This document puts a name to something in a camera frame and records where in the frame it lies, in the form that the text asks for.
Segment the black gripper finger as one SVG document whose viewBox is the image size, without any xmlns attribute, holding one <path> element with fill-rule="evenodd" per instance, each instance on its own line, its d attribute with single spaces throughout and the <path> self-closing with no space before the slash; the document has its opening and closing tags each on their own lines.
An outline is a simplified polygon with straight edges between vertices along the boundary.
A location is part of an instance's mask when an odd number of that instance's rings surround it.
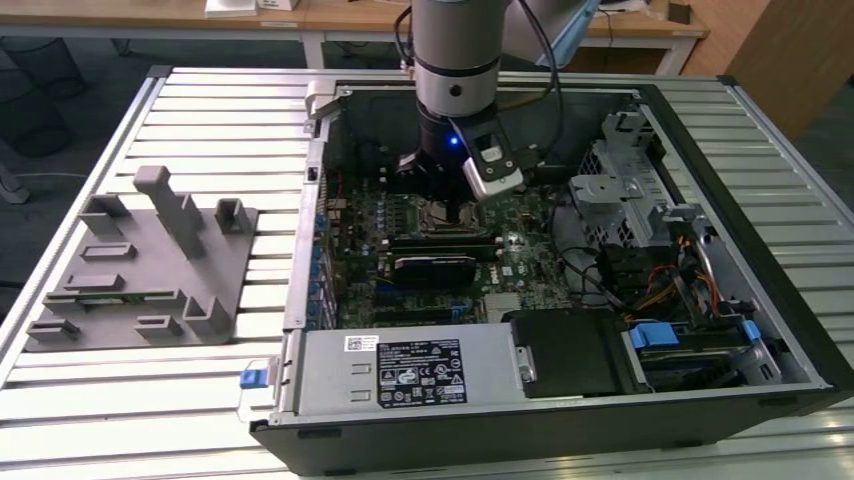
<svg viewBox="0 0 854 480">
<path fill-rule="evenodd" d="M 439 173 L 436 199 L 444 204 L 445 220 L 457 224 L 461 206 L 472 200 L 469 184 L 460 170 Z"/>
<path fill-rule="evenodd" d="M 439 176 L 435 169 L 425 165 L 419 156 L 403 156 L 396 167 L 397 190 L 412 193 L 425 199 L 439 195 Z"/>
</svg>

